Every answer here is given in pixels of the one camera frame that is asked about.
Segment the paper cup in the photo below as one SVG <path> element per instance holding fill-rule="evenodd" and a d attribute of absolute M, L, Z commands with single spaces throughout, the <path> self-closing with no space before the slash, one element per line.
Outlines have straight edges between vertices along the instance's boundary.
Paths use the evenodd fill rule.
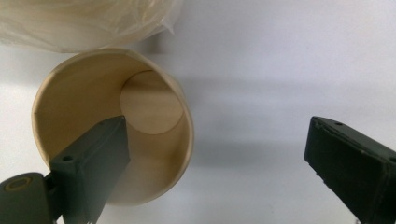
<path fill-rule="evenodd" d="M 172 188 L 189 163 L 190 111 L 177 82 L 125 49 L 99 49 L 58 65 L 33 106 L 35 141 L 50 160 L 101 120 L 123 115 L 131 161 L 109 201 L 135 205 Z"/>

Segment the white background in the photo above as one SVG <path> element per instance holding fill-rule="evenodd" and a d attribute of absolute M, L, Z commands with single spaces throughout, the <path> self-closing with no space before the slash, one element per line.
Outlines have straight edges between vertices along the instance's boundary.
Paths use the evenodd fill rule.
<path fill-rule="evenodd" d="M 396 148 L 396 2 L 186 0 L 175 36 L 128 46 L 179 80 L 191 164 L 161 198 L 99 223 L 355 223 L 304 161 L 312 116 Z M 48 168 L 30 112 L 71 54 L 0 47 L 0 180 Z"/>

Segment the transparent plastic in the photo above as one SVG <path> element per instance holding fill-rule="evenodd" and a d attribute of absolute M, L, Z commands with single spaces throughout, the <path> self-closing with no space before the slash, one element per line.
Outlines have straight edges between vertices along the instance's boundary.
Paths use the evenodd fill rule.
<path fill-rule="evenodd" d="M 0 43 L 82 52 L 171 32 L 184 0 L 2 0 Z"/>

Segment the plastic bag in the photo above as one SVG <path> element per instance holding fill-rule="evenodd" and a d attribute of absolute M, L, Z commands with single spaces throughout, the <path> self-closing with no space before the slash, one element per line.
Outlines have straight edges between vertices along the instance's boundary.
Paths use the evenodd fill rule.
<path fill-rule="evenodd" d="M 172 32 L 183 0 L 2 0 L 0 42 L 57 52 L 117 46 Z"/>

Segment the screw hole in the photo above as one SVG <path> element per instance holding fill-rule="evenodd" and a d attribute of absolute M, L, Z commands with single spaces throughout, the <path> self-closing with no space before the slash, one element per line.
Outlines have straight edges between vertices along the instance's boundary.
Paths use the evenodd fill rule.
<path fill-rule="evenodd" d="M 72 161 L 72 160 L 73 160 L 73 157 L 71 157 L 71 156 L 65 156 L 62 160 L 63 160 L 63 161 Z"/>

